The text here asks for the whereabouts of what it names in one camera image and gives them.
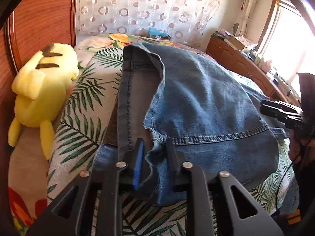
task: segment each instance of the yellow plush toy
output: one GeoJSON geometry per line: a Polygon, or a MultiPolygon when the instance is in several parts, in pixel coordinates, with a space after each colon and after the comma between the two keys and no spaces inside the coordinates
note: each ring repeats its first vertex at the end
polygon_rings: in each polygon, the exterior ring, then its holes
{"type": "Polygon", "coordinates": [[[66,99],[66,90],[79,74],[78,58],[67,44],[50,44],[38,51],[18,72],[12,83],[15,117],[10,125],[8,143],[15,146],[21,124],[40,127],[41,146],[50,158],[54,140],[52,121],[66,99]]]}

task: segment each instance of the jeans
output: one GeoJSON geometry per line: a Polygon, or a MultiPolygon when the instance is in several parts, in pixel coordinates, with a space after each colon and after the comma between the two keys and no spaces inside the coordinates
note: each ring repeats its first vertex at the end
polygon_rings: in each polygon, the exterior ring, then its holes
{"type": "Polygon", "coordinates": [[[259,102],[267,97],[240,84],[213,59],[190,51],[143,43],[125,47],[123,57],[118,147],[102,145],[95,169],[106,166],[110,155],[123,160],[142,137],[145,177],[134,195],[158,205],[186,198],[173,192],[168,138],[187,161],[205,172],[228,170],[247,189],[276,170],[277,138],[288,132],[259,113],[259,102]]]}

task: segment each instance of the sheer curtain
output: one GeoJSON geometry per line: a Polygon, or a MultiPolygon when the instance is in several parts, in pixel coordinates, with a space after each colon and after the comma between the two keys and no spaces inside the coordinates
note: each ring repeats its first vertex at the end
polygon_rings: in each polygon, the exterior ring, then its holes
{"type": "Polygon", "coordinates": [[[239,26],[236,31],[237,36],[245,35],[246,28],[247,28],[247,22],[252,14],[255,4],[257,0],[244,0],[243,3],[243,9],[242,9],[242,17],[239,23],[239,26]]]}
{"type": "Polygon", "coordinates": [[[150,26],[173,41],[198,47],[220,0],[77,0],[80,34],[144,35],[150,26]]]}

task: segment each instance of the wooden cabinet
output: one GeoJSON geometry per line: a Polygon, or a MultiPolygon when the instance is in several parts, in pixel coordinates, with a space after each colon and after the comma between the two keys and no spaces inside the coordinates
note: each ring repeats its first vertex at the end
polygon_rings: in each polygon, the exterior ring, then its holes
{"type": "Polygon", "coordinates": [[[223,40],[212,36],[206,53],[226,69],[250,78],[271,100],[288,102],[286,96],[269,81],[266,74],[254,62],[242,56],[223,40]]]}
{"type": "Polygon", "coordinates": [[[209,42],[207,49],[211,50],[211,57],[213,59],[215,59],[216,61],[218,61],[220,59],[221,53],[222,53],[222,48],[220,47],[220,43],[218,43],[215,39],[214,39],[214,41],[209,42]]]}

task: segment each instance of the cable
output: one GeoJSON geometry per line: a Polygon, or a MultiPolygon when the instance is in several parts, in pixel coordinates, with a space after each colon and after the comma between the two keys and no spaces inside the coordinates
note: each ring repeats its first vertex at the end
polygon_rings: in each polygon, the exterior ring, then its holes
{"type": "Polygon", "coordinates": [[[301,153],[303,153],[306,149],[306,147],[309,145],[309,143],[311,142],[311,140],[313,139],[313,137],[315,136],[315,132],[313,133],[313,136],[308,140],[308,142],[306,143],[306,145],[303,145],[301,140],[300,140],[300,151],[298,153],[298,155],[294,158],[294,160],[291,162],[290,166],[286,169],[285,173],[283,174],[282,178],[281,178],[281,181],[280,181],[280,184],[278,186],[278,189],[277,189],[277,193],[276,193],[276,213],[278,212],[277,216],[278,216],[278,221],[279,221],[279,210],[278,210],[278,194],[279,194],[279,190],[280,190],[280,186],[281,186],[281,183],[285,177],[285,175],[287,174],[287,172],[289,171],[290,167],[293,165],[293,163],[296,161],[296,159],[300,156],[301,153]]]}

